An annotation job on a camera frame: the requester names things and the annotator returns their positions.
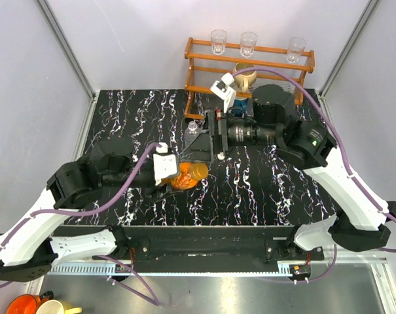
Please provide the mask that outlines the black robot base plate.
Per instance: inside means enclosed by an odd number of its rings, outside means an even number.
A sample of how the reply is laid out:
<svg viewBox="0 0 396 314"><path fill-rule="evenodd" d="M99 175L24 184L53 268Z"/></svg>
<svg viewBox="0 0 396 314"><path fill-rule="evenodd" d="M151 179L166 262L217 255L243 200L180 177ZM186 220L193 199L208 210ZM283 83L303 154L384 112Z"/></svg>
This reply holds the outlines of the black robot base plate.
<svg viewBox="0 0 396 314"><path fill-rule="evenodd" d="M115 227L123 246L111 256L141 273L272 273L281 263L322 261L323 249L289 248L286 226Z"/></svg>

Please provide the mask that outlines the orange juice bottle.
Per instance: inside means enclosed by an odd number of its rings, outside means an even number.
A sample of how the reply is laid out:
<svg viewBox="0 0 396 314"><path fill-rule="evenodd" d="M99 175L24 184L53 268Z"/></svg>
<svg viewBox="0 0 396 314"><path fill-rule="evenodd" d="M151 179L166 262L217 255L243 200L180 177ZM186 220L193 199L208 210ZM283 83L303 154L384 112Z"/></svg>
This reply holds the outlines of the orange juice bottle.
<svg viewBox="0 0 396 314"><path fill-rule="evenodd" d="M182 162L179 166L180 174L170 179L170 184L177 190L188 190L195 187L200 181L194 180L190 175L191 162Z"/></svg>

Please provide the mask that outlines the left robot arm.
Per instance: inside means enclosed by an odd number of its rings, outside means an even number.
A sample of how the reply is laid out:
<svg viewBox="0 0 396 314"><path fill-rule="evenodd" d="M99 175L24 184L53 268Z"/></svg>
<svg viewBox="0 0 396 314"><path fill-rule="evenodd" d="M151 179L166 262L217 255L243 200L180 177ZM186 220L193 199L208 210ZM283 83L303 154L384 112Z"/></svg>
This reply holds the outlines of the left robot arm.
<svg viewBox="0 0 396 314"><path fill-rule="evenodd" d="M31 209L0 234L0 281L29 282L72 260L124 258L130 241L121 227L75 237L52 234L69 217L94 216L110 208L130 186L154 194L165 179L178 174L179 159L165 143L151 143L138 161L130 139L96 143L78 160L62 165Z"/></svg>

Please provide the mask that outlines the orange bottle cap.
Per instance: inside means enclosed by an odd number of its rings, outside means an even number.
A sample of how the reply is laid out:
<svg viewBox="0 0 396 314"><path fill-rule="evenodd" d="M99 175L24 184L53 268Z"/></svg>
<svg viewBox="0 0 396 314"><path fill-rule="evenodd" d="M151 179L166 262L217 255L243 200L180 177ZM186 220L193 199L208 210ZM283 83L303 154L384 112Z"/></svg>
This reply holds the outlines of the orange bottle cap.
<svg viewBox="0 0 396 314"><path fill-rule="evenodd" d="M208 176L209 170L205 163L195 163L190 167L190 175L196 180L200 181Z"/></svg>

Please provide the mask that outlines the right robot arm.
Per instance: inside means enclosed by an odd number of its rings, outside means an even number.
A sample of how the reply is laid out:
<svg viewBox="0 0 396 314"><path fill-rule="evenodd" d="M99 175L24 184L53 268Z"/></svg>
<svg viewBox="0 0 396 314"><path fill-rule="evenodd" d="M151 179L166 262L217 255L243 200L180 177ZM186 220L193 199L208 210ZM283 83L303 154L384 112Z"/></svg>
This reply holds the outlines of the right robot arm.
<svg viewBox="0 0 396 314"><path fill-rule="evenodd" d="M386 222L396 219L396 202L383 200L359 178L330 129L297 118L291 95L273 84L256 88L249 105L252 114L241 116L234 107L208 111L182 158L212 163L236 147L274 145L284 162L320 184L341 208L320 222L295 226L285 243L289 257L297 260L333 244L353 252L390 252Z"/></svg>

